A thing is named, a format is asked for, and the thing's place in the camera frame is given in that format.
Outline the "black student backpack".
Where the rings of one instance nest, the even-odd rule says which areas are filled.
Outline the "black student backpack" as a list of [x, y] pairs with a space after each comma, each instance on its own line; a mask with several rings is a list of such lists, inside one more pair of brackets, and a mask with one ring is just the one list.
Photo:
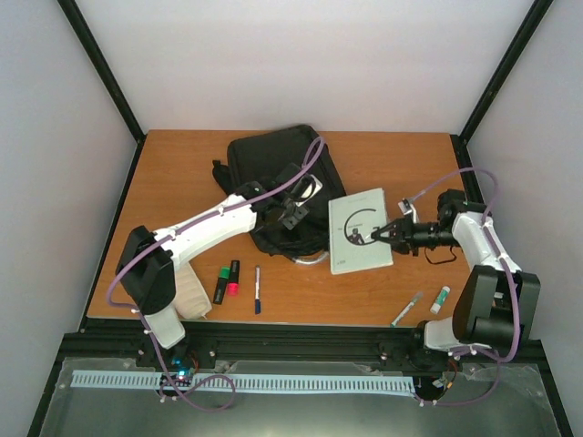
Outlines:
[[[304, 266], [313, 266], [329, 255], [330, 200], [346, 195], [328, 146], [318, 141], [313, 127], [300, 124], [233, 140], [227, 146], [227, 162], [212, 161], [212, 176], [226, 195], [255, 198], [280, 188], [273, 196], [253, 204], [257, 212], [251, 239], [259, 251], [281, 255]], [[322, 182], [322, 189], [298, 206], [307, 216], [293, 229], [280, 223], [283, 204], [304, 174]]]

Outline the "grey paperback book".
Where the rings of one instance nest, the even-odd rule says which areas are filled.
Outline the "grey paperback book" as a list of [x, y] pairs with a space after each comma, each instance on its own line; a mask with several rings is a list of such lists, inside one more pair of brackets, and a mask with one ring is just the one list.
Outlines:
[[393, 266], [391, 247], [373, 240], [373, 233], [388, 223], [382, 188], [330, 200], [328, 214], [333, 275]]

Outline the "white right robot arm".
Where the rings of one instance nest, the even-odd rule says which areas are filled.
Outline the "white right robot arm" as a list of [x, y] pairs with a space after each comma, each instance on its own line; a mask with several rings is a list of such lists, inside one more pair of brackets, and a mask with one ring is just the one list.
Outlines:
[[468, 200], [461, 190], [448, 189], [438, 198], [433, 222], [420, 222], [408, 199], [400, 209], [400, 218], [373, 231], [373, 241], [403, 255], [458, 247], [470, 270], [452, 316], [424, 324], [424, 348], [453, 358], [481, 353], [498, 362], [512, 361], [529, 337], [541, 284], [511, 259], [488, 207]]

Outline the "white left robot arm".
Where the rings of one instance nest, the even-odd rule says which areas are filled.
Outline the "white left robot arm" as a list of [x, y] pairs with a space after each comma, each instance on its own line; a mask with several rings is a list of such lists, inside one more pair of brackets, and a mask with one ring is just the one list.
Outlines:
[[179, 320], [187, 312], [179, 298], [200, 298], [201, 308], [193, 318], [206, 316], [210, 299], [190, 266], [192, 259], [221, 242], [256, 229], [265, 217], [286, 212], [286, 202], [296, 206], [317, 194], [321, 185], [305, 166], [289, 165], [291, 174], [272, 190], [249, 182], [237, 188], [220, 204], [176, 225], [149, 231], [139, 226], [130, 231], [107, 289], [107, 303], [122, 307], [111, 299], [121, 285], [132, 302], [127, 305], [144, 324], [158, 345], [157, 354], [169, 366], [183, 364], [189, 356], [186, 331]]

